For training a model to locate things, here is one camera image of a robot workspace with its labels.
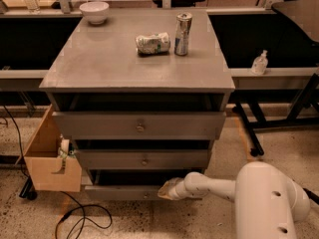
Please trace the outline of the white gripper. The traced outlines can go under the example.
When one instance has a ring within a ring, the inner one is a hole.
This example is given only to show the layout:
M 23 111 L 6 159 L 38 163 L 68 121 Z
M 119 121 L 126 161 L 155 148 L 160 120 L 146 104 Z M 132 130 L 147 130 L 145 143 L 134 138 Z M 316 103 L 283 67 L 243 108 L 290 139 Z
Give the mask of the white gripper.
M 201 199 L 206 195 L 206 192 L 188 190 L 181 178 L 166 181 L 158 191 L 158 197 L 166 200 Z

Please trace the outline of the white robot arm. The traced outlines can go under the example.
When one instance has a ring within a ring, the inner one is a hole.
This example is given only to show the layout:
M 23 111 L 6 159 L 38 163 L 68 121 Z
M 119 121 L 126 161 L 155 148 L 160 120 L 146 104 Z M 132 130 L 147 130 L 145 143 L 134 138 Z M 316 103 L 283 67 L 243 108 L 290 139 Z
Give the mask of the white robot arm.
M 295 224 L 310 212 L 306 191 L 261 161 L 245 164 L 234 180 L 209 178 L 198 172 L 172 178 L 158 197 L 196 199 L 209 193 L 235 204 L 236 239 L 297 239 Z

